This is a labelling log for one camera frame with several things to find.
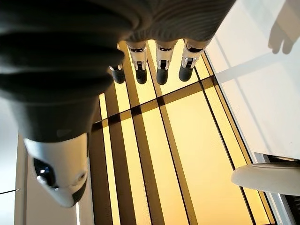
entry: white curved object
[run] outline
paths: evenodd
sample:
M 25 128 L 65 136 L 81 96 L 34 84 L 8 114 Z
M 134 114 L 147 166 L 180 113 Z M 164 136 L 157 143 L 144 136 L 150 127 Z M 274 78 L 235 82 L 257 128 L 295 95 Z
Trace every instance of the white curved object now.
M 245 188 L 300 196 L 300 165 L 295 162 L 245 165 L 233 172 L 231 181 Z

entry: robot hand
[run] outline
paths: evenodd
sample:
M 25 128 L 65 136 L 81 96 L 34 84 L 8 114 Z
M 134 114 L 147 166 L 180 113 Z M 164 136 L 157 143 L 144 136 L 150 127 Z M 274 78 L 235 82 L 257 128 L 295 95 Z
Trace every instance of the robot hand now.
M 24 143 L 33 157 L 38 182 L 61 206 L 74 206 L 87 182 L 88 135 L 49 143 L 25 138 Z

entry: yellow glass panel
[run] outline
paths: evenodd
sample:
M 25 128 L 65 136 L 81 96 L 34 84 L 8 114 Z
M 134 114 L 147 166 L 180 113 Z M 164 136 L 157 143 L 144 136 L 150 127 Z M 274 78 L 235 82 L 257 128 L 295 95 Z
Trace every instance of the yellow glass panel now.
M 188 219 L 159 109 L 144 112 L 142 117 L 165 224 L 187 225 Z
M 109 194 L 111 198 L 112 223 L 113 225 L 120 225 L 117 189 L 116 189 L 116 183 L 114 177 L 113 155 L 112 155 L 111 140 L 109 135 L 109 127 L 103 128 L 103 138 L 104 138 Z
M 114 86 L 116 88 L 119 112 L 123 112 L 127 109 L 130 109 L 126 82 L 121 84 L 114 82 Z
M 132 118 L 121 122 L 137 225 L 151 225 Z
M 195 65 L 195 68 L 196 68 L 201 80 L 210 76 L 210 74 L 207 70 L 207 67 L 205 65 L 205 62 L 203 60 L 203 57 L 205 57 L 204 53 L 201 54 L 199 60 L 196 62 L 196 65 Z
M 130 58 L 130 65 L 131 65 L 132 73 L 133 73 L 133 76 L 135 77 L 135 67 L 132 63 L 132 58 L 131 58 L 130 52 L 128 52 L 128 54 L 129 54 L 129 58 Z M 136 80 L 136 77 L 134 79 L 140 104 L 143 104 L 145 102 L 148 102 L 148 101 L 156 98 L 148 65 L 146 67 L 146 71 L 147 71 L 147 82 L 145 84 L 139 84 Z
M 107 118 L 106 101 L 105 101 L 104 93 L 99 95 L 99 101 L 100 101 L 101 119 L 104 120 Z
M 245 161 L 245 158 L 243 157 L 242 151 L 234 136 L 233 130 L 230 126 L 230 123 L 227 119 L 215 88 L 208 88 L 205 90 L 205 92 L 209 99 L 212 110 L 214 111 L 214 114 L 216 116 L 218 125 L 221 129 L 234 166 L 238 168 L 240 166 L 246 165 L 247 163 Z M 247 188 L 244 188 L 244 190 L 256 224 L 268 224 L 268 216 L 264 210 L 263 203 L 259 197 L 258 192 Z
M 198 223 L 252 224 L 202 91 L 166 109 Z
M 155 41 L 149 40 L 148 45 L 150 48 L 151 56 L 153 58 L 155 70 L 157 70 Z M 170 63 L 169 66 L 168 81 L 166 84 L 160 86 L 162 95 L 165 95 L 174 90 L 177 90 L 179 88 L 185 87 L 189 84 L 198 81 L 195 70 L 193 71 L 192 77 L 189 81 L 183 82 L 179 79 L 179 69 L 181 65 L 183 47 L 184 47 L 184 41 L 182 39 L 178 40 L 176 46 L 174 47 L 172 62 Z

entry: white wall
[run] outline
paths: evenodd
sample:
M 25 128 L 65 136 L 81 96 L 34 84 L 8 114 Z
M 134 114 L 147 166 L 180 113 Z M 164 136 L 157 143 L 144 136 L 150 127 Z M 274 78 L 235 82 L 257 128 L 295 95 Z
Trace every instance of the white wall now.
M 0 224 L 13 225 L 15 215 L 18 127 L 0 98 Z
M 207 48 L 254 162 L 300 159 L 299 35 L 300 1 L 237 0 Z M 267 197 L 278 224 L 293 224 L 285 200 Z
M 15 190 L 18 127 L 6 100 L 0 98 L 0 193 Z

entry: robotic fingertip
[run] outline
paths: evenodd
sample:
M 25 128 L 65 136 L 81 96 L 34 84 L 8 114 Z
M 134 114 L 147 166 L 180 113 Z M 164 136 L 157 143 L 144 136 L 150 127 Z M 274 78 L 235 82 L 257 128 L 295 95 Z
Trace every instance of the robotic fingertip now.
M 183 82 L 189 81 L 191 79 L 193 73 L 193 68 L 187 68 L 187 67 L 180 67 L 179 70 L 179 79 Z
M 167 69 L 157 69 L 156 81 L 160 85 L 164 85 L 168 80 L 168 70 Z
M 124 83 L 125 82 L 125 73 L 123 69 L 112 71 L 112 77 L 116 83 Z
M 136 70 L 135 75 L 136 75 L 136 80 L 139 84 L 145 84 L 147 82 L 146 70 Z

